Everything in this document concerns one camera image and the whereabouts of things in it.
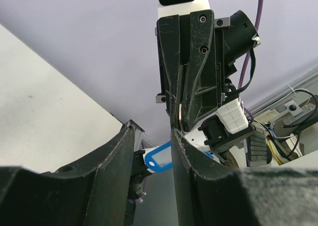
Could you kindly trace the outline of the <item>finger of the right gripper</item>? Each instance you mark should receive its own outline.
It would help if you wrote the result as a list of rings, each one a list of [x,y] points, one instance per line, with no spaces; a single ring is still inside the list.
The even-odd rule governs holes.
[[[204,73],[211,67],[214,12],[210,9],[190,13],[189,61],[186,67],[182,100],[182,126],[191,131],[215,110],[215,74]]]
[[[182,30],[183,15],[172,15],[158,19],[156,26],[161,100],[166,104],[171,128],[180,130],[178,106],[183,97]]]

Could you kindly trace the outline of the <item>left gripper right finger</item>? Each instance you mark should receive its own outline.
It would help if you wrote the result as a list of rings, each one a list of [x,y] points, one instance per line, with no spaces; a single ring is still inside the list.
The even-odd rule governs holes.
[[[193,147],[178,129],[171,130],[171,155],[179,225],[260,225],[239,172]]]

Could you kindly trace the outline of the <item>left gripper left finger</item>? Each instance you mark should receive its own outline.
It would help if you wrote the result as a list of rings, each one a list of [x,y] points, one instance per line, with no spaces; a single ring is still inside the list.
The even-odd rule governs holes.
[[[3,226],[122,226],[134,154],[133,127],[56,172],[0,169]]]

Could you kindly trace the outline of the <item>blue key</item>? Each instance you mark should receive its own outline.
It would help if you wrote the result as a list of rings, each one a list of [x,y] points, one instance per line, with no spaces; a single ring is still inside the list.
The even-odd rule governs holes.
[[[151,173],[164,172],[173,167],[171,156],[171,141],[155,146],[142,140],[144,163]]]

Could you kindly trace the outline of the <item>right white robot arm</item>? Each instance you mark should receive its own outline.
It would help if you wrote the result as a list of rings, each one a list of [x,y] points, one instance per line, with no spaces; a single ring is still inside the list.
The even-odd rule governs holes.
[[[249,137],[253,127],[244,114],[230,76],[235,61],[249,54],[250,74],[256,69],[254,49],[260,44],[256,27],[243,11],[215,18],[212,10],[161,17],[157,21],[161,92],[173,128],[189,133],[194,128],[206,140],[197,144],[220,162],[226,152]]]

